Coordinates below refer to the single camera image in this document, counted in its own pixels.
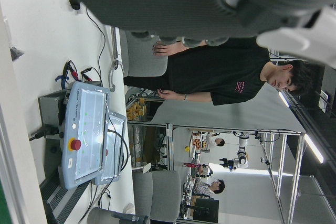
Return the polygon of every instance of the computer monitor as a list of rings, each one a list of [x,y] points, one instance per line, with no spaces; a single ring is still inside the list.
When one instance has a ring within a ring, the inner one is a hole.
[[[195,206],[193,220],[218,223],[219,200],[199,198],[196,199]]]
[[[73,189],[103,173],[109,93],[107,88],[75,82],[66,97],[61,169],[66,189]]]

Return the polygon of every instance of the blue clip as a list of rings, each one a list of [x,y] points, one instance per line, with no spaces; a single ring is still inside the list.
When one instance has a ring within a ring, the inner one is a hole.
[[[61,79],[61,87],[62,89],[65,89],[65,82],[66,80],[69,80],[68,76],[58,76],[55,78],[55,81],[58,81],[59,79]]]

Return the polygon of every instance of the man's hand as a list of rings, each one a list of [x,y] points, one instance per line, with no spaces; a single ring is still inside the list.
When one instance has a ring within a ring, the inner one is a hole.
[[[184,50],[189,49],[189,47],[185,47],[182,42],[176,42],[171,45],[162,44],[161,41],[156,42],[153,46],[153,51],[155,56],[169,56],[174,55],[178,52],[182,52]]]
[[[166,99],[166,100],[184,100],[185,98],[185,95],[184,94],[178,94],[172,90],[161,90],[161,89],[158,89],[158,94],[159,94],[159,97],[163,98],[163,99]]]

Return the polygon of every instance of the red emergency stop button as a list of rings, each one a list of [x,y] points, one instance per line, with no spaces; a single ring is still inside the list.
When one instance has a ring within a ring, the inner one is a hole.
[[[78,139],[75,139],[75,140],[72,140],[71,144],[70,144],[70,148],[74,151],[78,151],[81,147],[82,143],[80,140]]]

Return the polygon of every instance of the black t-shirt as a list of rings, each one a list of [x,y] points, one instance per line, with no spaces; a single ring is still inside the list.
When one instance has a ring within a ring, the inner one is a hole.
[[[169,56],[170,87],[177,93],[210,92],[214,105],[245,102],[259,92],[269,62],[255,38],[229,39],[218,47],[196,47]]]

